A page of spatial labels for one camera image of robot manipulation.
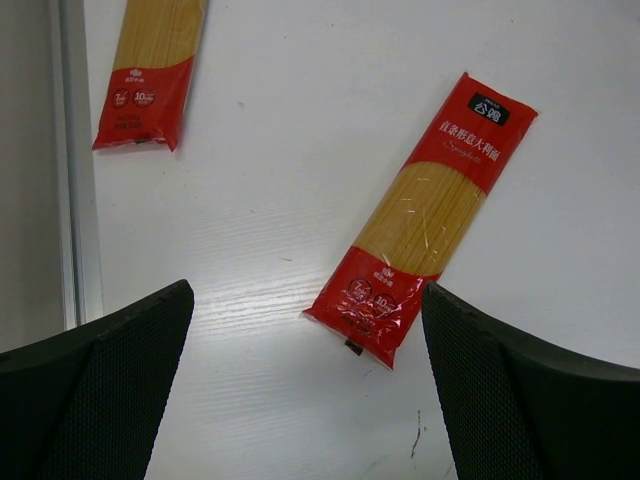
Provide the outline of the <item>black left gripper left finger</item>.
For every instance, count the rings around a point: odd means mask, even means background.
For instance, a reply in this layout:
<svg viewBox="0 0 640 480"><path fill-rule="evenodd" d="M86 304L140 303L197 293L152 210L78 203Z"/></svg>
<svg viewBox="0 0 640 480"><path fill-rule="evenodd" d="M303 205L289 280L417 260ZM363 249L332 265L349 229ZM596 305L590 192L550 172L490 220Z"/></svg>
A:
<svg viewBox="0 0 640 480"><path fill-rule="evenodd" d="M179 280L3 353L2 478L144 478L193 310Z"/></svg>

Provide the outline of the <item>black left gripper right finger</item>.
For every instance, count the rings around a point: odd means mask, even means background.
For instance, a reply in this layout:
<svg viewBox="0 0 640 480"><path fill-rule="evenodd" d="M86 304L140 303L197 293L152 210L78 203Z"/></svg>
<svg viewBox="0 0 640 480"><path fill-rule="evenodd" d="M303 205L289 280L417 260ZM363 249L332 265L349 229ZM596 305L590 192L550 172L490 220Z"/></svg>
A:
<svg viewBox="0 0 640 480"><path fill-rule="evenodd" d="M637 369L544 341L435 282L421 314L458 478L638 478Z"/></svg>

